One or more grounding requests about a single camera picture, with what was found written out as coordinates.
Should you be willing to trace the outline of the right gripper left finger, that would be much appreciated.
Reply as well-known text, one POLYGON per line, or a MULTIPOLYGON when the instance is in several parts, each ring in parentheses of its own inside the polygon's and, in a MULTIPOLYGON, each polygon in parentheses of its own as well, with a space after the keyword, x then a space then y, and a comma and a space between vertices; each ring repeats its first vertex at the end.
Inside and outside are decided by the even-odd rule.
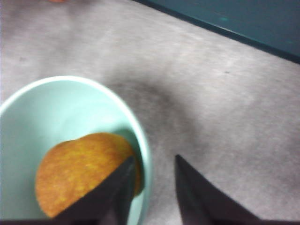
POLYGON ((101 184, 52 219, 2 220, 2 225, 125 225, 134 197, 135 159, 128 157, 101 184))

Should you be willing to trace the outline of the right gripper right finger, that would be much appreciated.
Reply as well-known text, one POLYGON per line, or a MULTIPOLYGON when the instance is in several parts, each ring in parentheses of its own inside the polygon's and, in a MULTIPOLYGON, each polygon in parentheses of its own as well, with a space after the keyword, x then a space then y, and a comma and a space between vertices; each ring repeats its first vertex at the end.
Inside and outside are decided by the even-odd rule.
POLYGON ((210 183, 181 155, 175 156, 175 185, 184 225, 298 225, 300 223, 257 217, 210 183))

